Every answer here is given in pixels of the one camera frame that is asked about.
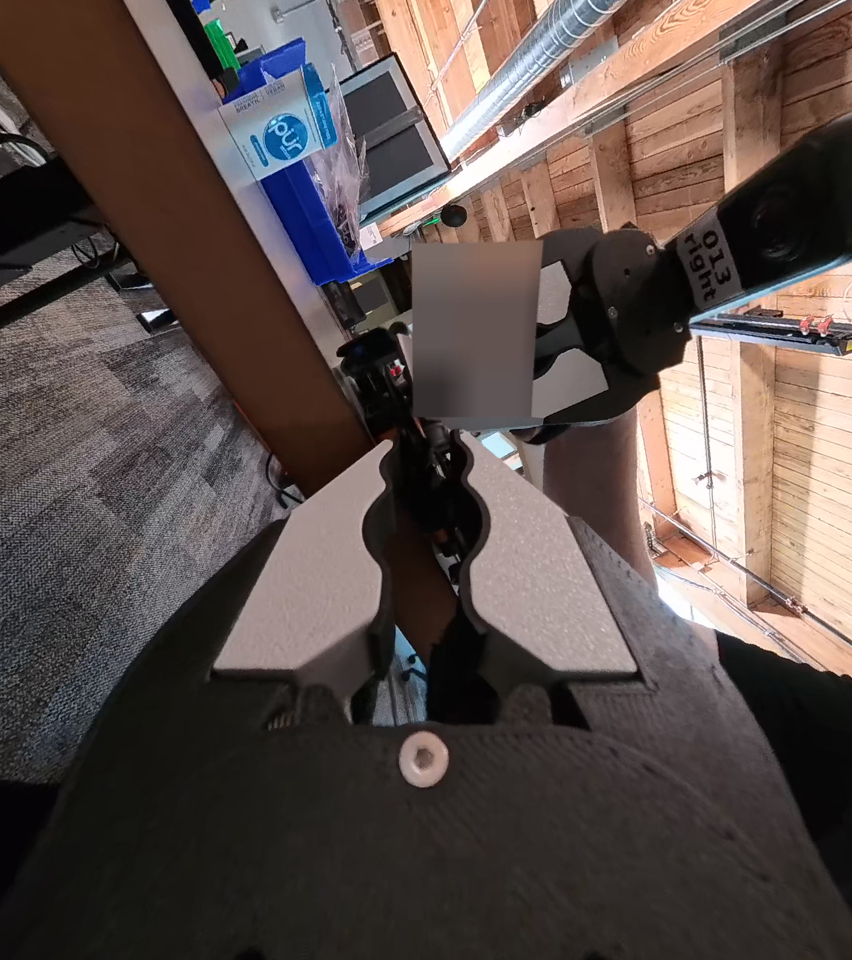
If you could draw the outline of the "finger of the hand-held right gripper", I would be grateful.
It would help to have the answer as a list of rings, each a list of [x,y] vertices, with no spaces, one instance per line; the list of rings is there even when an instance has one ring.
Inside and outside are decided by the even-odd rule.
[[[554,327],[567,318],[574,317],[574,292],[562,261],[543,266],[539,273],[538,325]]]
[[[538,423],[608,390],[599,361],[579,348],[558,354],[552,365],[532,380],[531,416]]]

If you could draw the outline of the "blue and white gum box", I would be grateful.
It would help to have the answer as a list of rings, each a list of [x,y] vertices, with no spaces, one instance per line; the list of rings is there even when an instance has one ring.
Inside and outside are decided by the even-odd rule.
[[[338,142],[320,78],[306,62],[217,111],[255,181],[262,181]]]

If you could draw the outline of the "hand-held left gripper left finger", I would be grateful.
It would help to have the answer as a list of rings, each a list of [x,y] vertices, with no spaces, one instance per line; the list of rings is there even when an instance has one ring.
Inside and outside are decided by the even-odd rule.
[[[289,515],[217,654],[229,679],[353,698],[384,673],[395,619],[386,545],[395,446],[380,442]]]

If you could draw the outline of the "clear plastic parts bags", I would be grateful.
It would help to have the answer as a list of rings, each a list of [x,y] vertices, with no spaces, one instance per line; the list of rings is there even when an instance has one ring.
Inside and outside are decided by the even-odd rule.
[[[336,72],[326,92],[336,143],[312,156],[312,179],[351,267],[361,254],[360,203],[367,193],[366,148],[357,142]]]

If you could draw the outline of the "grey framed monitor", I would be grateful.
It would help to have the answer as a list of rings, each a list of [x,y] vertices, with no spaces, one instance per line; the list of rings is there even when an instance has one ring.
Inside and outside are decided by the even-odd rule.
[[[360,188],[360,225],[414,204],[452,175],[439,136],[395,53],[339,85],[367,177]]]

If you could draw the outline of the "blue storage bin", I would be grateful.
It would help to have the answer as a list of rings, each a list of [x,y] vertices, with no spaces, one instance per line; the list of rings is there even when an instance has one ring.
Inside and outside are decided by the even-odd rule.
[[[222,104],[281,78],[308,62],[307,45],[302,38],[264,53],[240,66],[238,87],[226,95]],[[351,267],[313,182],[309,163],[313,155],[261,181],[256,180],[263,186],[312,282],[316,286],[332,282],[347,283],[391,263],[392,258],[370,261],[362,251],[358,266]]]

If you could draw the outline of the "silver ventilation duct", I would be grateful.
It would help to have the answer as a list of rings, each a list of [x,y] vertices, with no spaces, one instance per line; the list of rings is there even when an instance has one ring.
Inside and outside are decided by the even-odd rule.
[[[624,5],[555,1],[440,139],[449,161],[480,138],[564,57]]]

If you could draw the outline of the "stack of green bins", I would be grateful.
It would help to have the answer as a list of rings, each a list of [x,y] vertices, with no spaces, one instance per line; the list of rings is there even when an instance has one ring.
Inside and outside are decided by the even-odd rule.
[[[219,19],[200,18],[202,29],[210,42],[219,64],[220,71],[232,69],[239,71],[240,63],[227,31],[223,29]]]

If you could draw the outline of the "grey lego bumper assembly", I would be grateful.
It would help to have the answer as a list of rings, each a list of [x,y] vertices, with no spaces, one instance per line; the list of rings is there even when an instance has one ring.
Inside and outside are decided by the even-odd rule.
[[[480,499],[467,483],[473,466],[460,432],[411,416],[398,427],[398,494],[457,591],[481,542]]]

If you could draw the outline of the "black desk frame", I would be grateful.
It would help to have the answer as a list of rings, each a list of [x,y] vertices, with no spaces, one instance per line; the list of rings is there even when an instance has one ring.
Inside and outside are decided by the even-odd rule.
[[[0,178],[0,287],[108,232],[104,216],[61,157],[6,174]],[[0,305],[0,330],[129,264],[136,259],[111,233],[107,249],[93,246],[92,255],[72,270]]]

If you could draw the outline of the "black overhead pole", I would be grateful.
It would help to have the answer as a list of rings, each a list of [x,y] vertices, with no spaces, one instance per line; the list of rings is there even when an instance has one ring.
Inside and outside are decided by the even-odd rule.
[[[852,354],[852,326],[831,318],[788,318],[781,311],[755,308],[697,318],[691,334],[788,351],[844,357]]]

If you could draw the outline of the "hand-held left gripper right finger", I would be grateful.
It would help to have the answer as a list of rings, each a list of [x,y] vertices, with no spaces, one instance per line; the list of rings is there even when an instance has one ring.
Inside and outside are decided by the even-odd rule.
[[[563,512],[477,438],[457,434],[480,508],[459,598],[495,690],[632,680],[638,666]]]

